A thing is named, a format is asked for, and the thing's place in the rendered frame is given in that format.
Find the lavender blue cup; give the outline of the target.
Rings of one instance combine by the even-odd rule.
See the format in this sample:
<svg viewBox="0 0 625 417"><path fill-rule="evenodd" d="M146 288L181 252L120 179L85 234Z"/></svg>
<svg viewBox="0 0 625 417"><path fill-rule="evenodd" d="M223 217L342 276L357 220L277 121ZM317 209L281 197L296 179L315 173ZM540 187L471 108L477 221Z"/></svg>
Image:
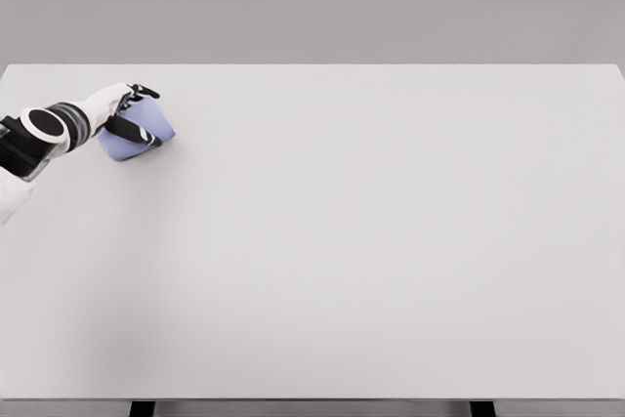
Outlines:
<svg viewBox="0 0 625 417"><path fill-rule="evenodd" d="M175 130L153 98L144 98L130 108L121 111L120 115L127 120L145 128L162 143L170 141ZM151 146L138 144L123 139L108 130L102 129L98 136L102 148L113 161L123 161L151 150Z"/></svg>

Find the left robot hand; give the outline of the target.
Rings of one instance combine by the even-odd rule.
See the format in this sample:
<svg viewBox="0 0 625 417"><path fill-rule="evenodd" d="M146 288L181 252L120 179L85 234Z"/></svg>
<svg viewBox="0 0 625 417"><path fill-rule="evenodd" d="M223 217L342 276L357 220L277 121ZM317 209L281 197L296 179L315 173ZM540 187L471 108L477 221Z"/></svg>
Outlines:
<svg viewBox="0 0 625 417"><path fill-rule="evenodd" d="M141 84L117 83L103 89L104 97L100 99L97 111L97 128L105 128L109 133L116 135L134 144L161 147L162 141L151 134L143 126L129 121L121 115L122 110L150 97L158 100L160 94Z"/></svg>

